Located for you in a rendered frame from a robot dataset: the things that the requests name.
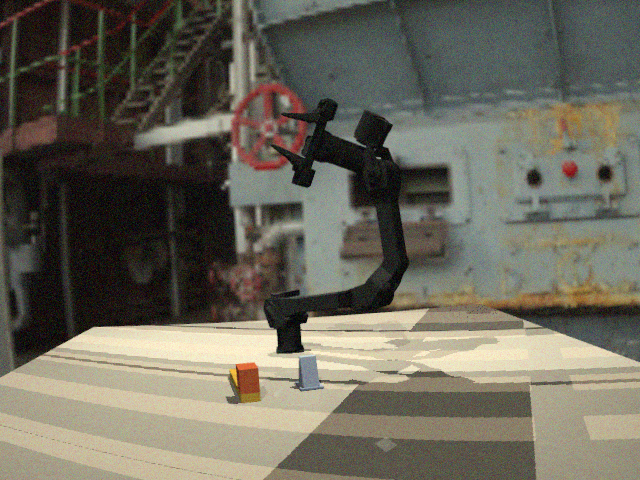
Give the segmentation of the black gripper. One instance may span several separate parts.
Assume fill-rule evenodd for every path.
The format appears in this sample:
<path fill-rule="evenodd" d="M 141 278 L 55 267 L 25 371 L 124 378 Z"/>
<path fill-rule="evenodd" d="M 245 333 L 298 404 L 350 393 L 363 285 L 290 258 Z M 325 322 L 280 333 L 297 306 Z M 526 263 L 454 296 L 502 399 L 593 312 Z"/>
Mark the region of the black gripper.
<path fill-rule="evenodd" d="M 293 184 L 306 188 L 311 186 L 316 171 L 311 169 L 315 158 L 338 167 L 343 167 L 348 161 L 352 149 L 352 142 L 324 132 L 327 121 L 334 120 L 337 108 L 338 104 L 336 101 L 325 98 L 320 100 L 317 108 L 313 109 L 311 113 L 281 113 L 281 115 L 288 118 L 306 121 L 308 123 L 316 123 L 305 158 L 279 145 L 270 145 L 279 151 L 293 166 L 292 171 L 295 172 L 292 178 Z"/>

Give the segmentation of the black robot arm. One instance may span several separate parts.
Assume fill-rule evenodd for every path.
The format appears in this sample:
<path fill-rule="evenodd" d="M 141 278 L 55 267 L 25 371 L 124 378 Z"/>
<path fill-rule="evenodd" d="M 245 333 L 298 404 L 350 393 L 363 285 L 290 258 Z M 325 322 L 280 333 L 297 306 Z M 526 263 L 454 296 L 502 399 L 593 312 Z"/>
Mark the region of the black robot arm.
<path fill-rule="evenodd" d="M 366 182 L 375 201 L 384 261 L 365 284 L 347 291 L 301 296 L 298 289 L 266 297 L 269 327 L 277 329 L 276 354 L 304 352 L 300 324 L 307 323 L 306 312 L 344 307 L 370 311 L 391 304 L 409 266 L 398 203 L 401 170 L 383 147 L 392 126 L 384 117 L 365 110 L 353 137 L 366 147 L 352 142 L 348 161 L 341 167 L 357 173 L 355 179 L 359 184 Z"/>

